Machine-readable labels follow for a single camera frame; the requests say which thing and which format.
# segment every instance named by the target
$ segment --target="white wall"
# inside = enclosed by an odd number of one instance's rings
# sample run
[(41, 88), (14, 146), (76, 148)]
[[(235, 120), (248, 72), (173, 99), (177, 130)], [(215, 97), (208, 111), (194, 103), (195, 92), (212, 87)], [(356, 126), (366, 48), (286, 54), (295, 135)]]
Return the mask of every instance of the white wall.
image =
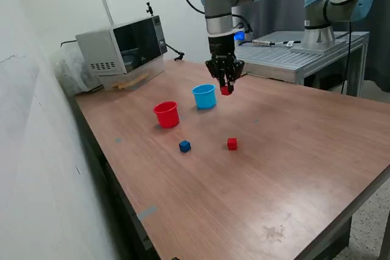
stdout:
[[(78, 33), (109, 25), (102, 0), (20, 0), (49, 56), (65, 40)], [(146, 16), (150, 1), (161, 16), (166, 41), (186, 53), (186, 60), (203, 63), (209, 58), (204, 16), (193, 11), (185, 0), (108, 0), (116, 23)], [(191, 0), (203, 10), (200, 0)], [(168, 57), (175, 57), (172, 52)]]
[(119, 259), (52, 68), (17, 0), (0, 4), (0, 259)]

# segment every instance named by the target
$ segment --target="blue block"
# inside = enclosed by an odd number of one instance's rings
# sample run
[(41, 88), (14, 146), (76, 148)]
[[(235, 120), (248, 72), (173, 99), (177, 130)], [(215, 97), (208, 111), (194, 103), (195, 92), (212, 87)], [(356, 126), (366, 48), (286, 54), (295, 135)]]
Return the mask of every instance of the blue block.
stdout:
[(180, 151), (181, 152), (189, 152), (191, 149), (191, 144), (188, 141), (182, 141), (179, 143)]

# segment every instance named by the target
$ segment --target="microwave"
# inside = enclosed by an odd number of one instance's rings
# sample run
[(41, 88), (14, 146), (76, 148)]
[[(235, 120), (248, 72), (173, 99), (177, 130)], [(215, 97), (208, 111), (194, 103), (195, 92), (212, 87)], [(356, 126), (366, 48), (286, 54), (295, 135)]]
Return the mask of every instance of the microwave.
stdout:
[(76, 40), (96, 76), (128, 74), (167, 52), (158, 15), (83, 33)]

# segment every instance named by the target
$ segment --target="red block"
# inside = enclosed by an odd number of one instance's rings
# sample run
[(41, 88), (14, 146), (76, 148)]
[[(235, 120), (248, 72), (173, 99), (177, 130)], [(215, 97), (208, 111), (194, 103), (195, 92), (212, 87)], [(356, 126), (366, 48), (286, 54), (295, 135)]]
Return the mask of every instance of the red block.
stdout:
[(236, 150), (238, 148), (237, 138), (229, 138), (227, 140), (227, 148), (229, 150)]
[(223, 96), (229, 96), (231, 95), (232, 93), (229, 92), (229, 90), (227, 89), (227, 86), (222, 86), (221, 87), (221, 93)]

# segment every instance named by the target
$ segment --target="tape mark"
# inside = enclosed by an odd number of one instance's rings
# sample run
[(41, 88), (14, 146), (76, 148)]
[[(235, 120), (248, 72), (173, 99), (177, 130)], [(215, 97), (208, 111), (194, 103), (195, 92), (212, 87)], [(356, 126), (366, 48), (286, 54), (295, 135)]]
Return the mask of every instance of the tape mark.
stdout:
[(144, 210), (140, 214), (137, 214), (137, 217), (140, 221), (142, 221), (145, 217), (155, 213), (156, 211), (157, 211), (157, 207), (152, 206), (152, 207), (148, 208), (147, 210)]

